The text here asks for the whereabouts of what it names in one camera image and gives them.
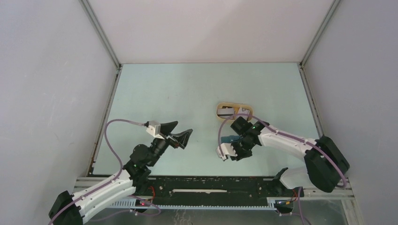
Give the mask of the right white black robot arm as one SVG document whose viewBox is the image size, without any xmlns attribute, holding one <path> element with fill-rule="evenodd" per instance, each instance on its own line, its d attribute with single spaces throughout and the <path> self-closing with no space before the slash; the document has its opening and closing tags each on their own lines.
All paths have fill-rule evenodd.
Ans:
<svg viewBox="0 0 398 225">
<path fill-rule="evenodd" d="M 222 160 L 239 161 L 251 157 L 252 149 L 258 145 L 281 150 L 304 162 L 303 167 L 283 168 L 274 177 L 273 190 L 279 196 L 310 184 L 326 193 L 347 184 L 345 175 L 350 164 L 334 141 L 325 135 L 306 139 L 281 131 L 267 122 L 259 120 L 252 124 L 242 117 L 230 127 L 238 139 L 219 144 L 217 154 Z"/>
</svg>

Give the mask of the blue leather card holder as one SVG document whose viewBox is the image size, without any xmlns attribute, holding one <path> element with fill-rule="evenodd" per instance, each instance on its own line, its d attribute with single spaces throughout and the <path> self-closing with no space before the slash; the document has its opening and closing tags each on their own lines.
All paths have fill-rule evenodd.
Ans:
<svg viewBox="0 0 398 225">
<path fill-rule="evenodd" d="M 233 143 L 241 139 L 239 135 L 229 135 L 220 137 L 220 143 Z"/>
</svg>

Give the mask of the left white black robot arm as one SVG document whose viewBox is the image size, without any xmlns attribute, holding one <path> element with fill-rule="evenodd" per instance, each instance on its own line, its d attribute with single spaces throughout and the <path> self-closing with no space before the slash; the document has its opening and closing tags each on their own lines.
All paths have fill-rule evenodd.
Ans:
<svg viewBox="0 0 398 225">
<path fill-rule="evenodd" d="M 133 194 L 145 194 L 149 187 L 149 168 L 156 164 L 168 147 L 185 149 L 193 132 L 192 129 L 187 129 L 174 134 L 172 131 L 178 125 L 178 121 L 159 123 L 152 120 L 139 123 L 123 119 L 123 122 L 145 127 L 146 132 L 153 137 L 150 146 L 137 145 L 129 161 L 123 164 L 107 137 L 107 129 L 114 122 L 116 120 L 106 123 L 104 138 L 119 163 L 119 170 L 83 191 L 60 193 L 49 211 L 49 224 L 83 225 L 116 201 Z"/>
</svg>

